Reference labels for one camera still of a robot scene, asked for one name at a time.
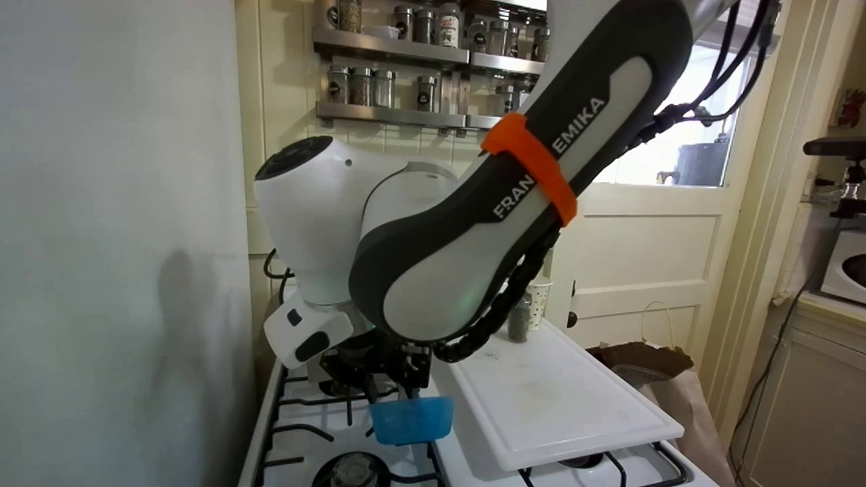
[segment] orange band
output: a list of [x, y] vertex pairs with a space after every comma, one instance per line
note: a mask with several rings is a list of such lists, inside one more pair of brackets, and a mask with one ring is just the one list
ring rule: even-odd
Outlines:
[[546, 200], [557, 209], [564, 228], [576, 217], [576, 194], [571, 192], [560, 161], [525, 127], [523, 114], [506, 114], [483, 141], [488, 154], [509, 150], [541, 187]]

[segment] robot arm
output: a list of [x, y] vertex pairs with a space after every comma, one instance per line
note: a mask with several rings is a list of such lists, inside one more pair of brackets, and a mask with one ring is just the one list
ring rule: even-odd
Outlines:
[[[553, 48], [519, 114], [575, 194], [653, 127], [694, 38], [730, 3], [549, 0]], [[472, 355], [564, 225], [511, 150], [483, 157], [454, 182], [434, 164], [308, 137], [272, 157], [254, 190], [299, 272], [296, 302], [342, 315], [293, 325], [299, 306], [280, 309], [266, 329], [287, 365], [365, 329], [442, 360]]]

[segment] white cutting board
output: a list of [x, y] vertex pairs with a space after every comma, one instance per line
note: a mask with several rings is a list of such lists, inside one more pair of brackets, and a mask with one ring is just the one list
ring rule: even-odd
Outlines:
[[683, 426], [549, 321], [527, 342], [492, 334], [446, 367], [503, 470], [663, 437]]

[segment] blue object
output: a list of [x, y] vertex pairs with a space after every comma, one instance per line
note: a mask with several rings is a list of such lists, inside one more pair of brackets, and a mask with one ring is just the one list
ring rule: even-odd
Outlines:
[[427, 444], [453, 432], [454, 405], [449, 397], [410, 397], [372, 402], [379, 444]]

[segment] gray wall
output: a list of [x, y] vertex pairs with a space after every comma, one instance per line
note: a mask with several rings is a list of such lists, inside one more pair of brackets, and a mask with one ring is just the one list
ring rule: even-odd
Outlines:
[[234, 3], [0, 0], [0, 483], [234, 483]]

